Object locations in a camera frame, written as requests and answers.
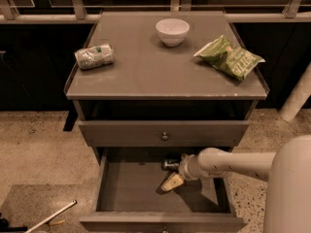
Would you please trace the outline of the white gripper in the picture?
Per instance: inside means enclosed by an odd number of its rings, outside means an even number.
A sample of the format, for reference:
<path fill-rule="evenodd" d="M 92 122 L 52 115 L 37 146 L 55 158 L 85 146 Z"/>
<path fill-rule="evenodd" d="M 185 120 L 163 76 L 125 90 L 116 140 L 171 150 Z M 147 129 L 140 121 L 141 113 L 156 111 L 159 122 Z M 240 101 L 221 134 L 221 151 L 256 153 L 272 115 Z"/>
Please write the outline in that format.
<path fill-rule="evenodd" d="M 160 187 L 162 191 L 168 192 L 186 181 L 195 181 L 200 178 L 200 167 L 194 154 L 181 154 L 182 160 L 179 164 L 179 173 L 172 173 Z"/>

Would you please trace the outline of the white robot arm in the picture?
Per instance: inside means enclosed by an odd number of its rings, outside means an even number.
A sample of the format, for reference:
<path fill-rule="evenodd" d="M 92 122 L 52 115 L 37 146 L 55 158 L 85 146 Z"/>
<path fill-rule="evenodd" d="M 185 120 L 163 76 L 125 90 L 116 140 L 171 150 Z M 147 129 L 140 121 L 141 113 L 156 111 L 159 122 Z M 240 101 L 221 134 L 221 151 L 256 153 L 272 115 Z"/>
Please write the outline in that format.
<path fill-rule="evenodd" d="M 275 152 L 229 153 L 207 148 L 184 155 L 161 189 L 233 172 L 268 183 L 262 233 L 311 233 L 311 135 L 295 137 Z"/>

